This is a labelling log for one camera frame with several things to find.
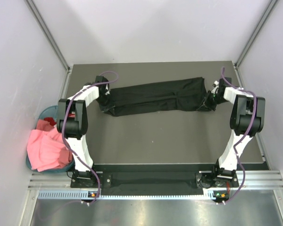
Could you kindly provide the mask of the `black t shirt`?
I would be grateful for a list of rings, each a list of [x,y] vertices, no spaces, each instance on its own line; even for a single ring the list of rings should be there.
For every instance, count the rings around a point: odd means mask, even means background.
[[[156,82],[115,88],[108,96],[103,113],[125,115],[180,110],[197,111],[206,96],[204,78]]]

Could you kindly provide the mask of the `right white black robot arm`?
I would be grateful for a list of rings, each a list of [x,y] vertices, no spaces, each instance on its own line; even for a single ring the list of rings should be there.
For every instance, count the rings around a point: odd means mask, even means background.
[[[197,173],[196,182],[201,188],[238,187],[236,170],[247,144],[264,127],[266,100],[252,92],[236,87],[231,79],[222,77],[215,81],[213,90],[208,92],[203,107],[215,109],[218,104],[229,102],[233,105],[230,117],[231,135],[223,154],[217,159],[211,172]]]

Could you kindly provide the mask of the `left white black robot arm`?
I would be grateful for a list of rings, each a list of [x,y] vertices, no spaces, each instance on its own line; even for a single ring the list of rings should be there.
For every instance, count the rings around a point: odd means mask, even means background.
[[[75,161],[75,169],[71,177],[72,188],[100,187],[100,179],[95,172],[94,161],[87,145],[87,107],[96,101],[103,112],[114,108],[109,85],[117,79],[109,81],[105,78],[104,75],[109,73],[113,73],[118,78],[116,72],[103,72],[96,76],[95,82],[86,83],[73,96],[58,101],[57,131],[61,133],[62,141]]]

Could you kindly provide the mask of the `red t shirt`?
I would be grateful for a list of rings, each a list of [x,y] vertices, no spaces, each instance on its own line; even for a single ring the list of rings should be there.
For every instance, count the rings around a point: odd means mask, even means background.
[[[74,118],[74,117],[75,117],[75,114],[70,113],[70,114],[68,115],[68,117]],[[55,126],[55,125],[57,124],[56,121],[54,120],[54,118],[52,118],[52,117],[45,117],[43,120],[49,122],[49,124],[50,124],[51,126]]]

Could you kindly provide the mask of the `teal plastic basket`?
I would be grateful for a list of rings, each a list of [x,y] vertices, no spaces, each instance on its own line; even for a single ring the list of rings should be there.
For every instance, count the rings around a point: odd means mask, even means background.
[[[41,112],[41,114],[39,116],[39,120],[43,120],[43,119],[49,117],[49,118],[52,118],[54,121],[56,121],[57,120],[57,109],[58,109],[57,105],[53,105],[53,106],[47,107],[46,109],[44,109]],[[30,171],[39,173],[38,170],[32,169],[32,166],[31,166],[31,163],[30,163],[28,155],[26,155],[25,164],[26,164],[26,167]],[[41,173],[42,174],[57,174],[57,173],[68,172],[68,171],[70,171],[74,167],[74,165],[75,165],[75,161],[72,160],[68,165],[66,165],[63,168],[60,168],[60,169],[47,169],[47,170],[42,171]]]

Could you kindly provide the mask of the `pink t shirt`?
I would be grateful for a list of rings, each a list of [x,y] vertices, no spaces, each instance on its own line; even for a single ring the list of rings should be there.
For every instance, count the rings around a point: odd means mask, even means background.
[[[27,143],[30,169],[37,172],[62,170],[74,162],[66,148],[62,134],[47,120],[39,119],[30,133]]]

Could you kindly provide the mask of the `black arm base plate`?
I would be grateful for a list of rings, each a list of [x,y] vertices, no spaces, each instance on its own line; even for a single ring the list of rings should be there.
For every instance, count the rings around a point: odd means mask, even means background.
[[[71,188],[100,188],[102,195],[199,195],[204,188],[238,188],[235,172],[214,164],[96,164],[90,172],[73,171]]]

